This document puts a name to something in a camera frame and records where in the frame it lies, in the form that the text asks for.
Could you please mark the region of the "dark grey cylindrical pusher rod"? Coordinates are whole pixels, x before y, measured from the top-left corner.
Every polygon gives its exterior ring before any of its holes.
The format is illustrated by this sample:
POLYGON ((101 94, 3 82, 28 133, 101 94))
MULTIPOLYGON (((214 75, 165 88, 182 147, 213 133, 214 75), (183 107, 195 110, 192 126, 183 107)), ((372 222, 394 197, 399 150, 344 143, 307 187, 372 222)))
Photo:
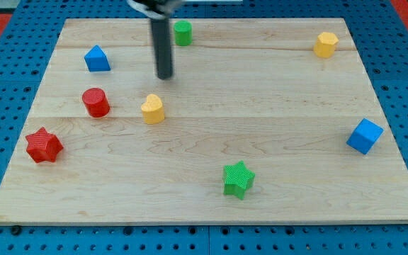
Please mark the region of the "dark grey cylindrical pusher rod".
POLYGON ((173 76, 173 57, 169 19, 151 18, 150 28, 157 77, 159 79, 170 79, 173 76))

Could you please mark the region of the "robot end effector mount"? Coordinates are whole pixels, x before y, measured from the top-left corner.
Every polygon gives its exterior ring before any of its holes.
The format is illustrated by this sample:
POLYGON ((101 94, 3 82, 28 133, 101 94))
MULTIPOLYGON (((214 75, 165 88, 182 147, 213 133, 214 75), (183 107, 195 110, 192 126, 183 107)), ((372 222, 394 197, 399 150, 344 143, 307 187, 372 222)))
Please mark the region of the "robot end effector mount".
POLYGON ((182 0, 127 0, 128 5, 151 19, 168 18, 179 8, 182 0))

